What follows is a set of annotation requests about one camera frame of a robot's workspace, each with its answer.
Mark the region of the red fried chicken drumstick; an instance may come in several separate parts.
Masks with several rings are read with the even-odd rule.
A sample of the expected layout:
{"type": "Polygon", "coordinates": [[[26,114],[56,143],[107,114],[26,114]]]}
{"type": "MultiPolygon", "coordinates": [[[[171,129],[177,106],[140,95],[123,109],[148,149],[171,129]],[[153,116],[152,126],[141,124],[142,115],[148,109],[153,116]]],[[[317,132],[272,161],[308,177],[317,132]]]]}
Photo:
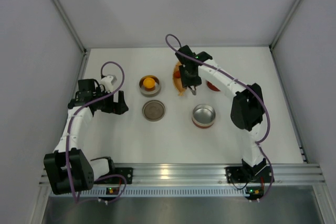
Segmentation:
{"type": "Polygon", "coordinates": [[[175,78],[180,78],[181,77],[180,72],[179,71],[174,72],[174,77],[175,78]]]}

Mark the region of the steel kitchen tongs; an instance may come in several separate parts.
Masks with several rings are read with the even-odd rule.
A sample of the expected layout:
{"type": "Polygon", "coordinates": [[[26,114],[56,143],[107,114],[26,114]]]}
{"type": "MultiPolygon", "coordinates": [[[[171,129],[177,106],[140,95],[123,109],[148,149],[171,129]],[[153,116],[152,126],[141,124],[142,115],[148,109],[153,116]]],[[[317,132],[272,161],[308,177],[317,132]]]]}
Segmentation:
{"type": "Polygon", "coordinates": [[[192,95],[197,95],[196,86],[189,86],[189,89],[190,89],[192,95]]]}

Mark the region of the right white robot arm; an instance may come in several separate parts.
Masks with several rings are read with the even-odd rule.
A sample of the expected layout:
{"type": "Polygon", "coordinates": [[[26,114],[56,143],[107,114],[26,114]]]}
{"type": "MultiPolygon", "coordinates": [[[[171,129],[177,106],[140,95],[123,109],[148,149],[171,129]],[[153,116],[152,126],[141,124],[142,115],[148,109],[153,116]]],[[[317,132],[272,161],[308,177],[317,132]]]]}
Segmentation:
{"type": "Polygon", "coordinates": [[[244,84],[225,73],[213,57],[202,51],[191,51],[188,45],[175,51],[181,65],[182,87],[196,95],[196,87],[202,79],[212,83],[232,102],[230,119],[241,131],[242,174],[252,182],[266,167],[266,158],[259,147],[270,131],[269,113],[265,107],[261,87],[254,83],[244,84]]]}

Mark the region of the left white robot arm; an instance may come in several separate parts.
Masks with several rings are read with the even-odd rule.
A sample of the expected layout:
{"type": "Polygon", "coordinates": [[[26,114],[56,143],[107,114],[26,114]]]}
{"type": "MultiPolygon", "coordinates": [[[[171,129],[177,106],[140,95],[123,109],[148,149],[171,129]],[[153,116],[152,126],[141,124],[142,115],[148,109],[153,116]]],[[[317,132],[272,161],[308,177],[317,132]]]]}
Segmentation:
{"type": "Polygon", "coordinates": [[[68,118],[59,143],[44,157],[44,167],[55,195],[90,190],[97,180],[115,174],[111,157],[88,160],[83,149],[86,132],[96,111],[122,115],[128,111],[123,91],[114,100],[114,75],[100,81],[82,79],[78,91],[68,103],[68,118]]]}

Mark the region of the orange round food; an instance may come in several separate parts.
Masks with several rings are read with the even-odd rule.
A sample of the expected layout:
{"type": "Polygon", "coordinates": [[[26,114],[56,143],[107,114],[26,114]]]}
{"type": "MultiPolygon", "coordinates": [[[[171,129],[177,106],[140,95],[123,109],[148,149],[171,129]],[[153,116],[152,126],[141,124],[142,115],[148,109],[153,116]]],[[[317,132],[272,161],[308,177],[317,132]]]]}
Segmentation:
{"type": "Polygon", "coordinates": [[[155,80],[151,77],[147,77],[143,80],[143,86],[147,89],[147,90],[152,90],[155,88],[155,80]]]}

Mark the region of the red round lid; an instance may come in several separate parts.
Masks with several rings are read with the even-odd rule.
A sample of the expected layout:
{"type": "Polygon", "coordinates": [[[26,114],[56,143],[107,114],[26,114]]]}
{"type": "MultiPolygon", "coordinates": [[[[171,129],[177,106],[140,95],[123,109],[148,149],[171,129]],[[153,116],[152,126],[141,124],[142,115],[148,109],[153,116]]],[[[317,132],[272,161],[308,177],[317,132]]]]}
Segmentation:
{"type": "Polygon", "coordinates": [[[210,90],[215,91],[215,92],[220,92],[220,90],[217,87],[215,87],[212,83],[210,83],[209,81],[207,81],[206,84],[210,90]]]}

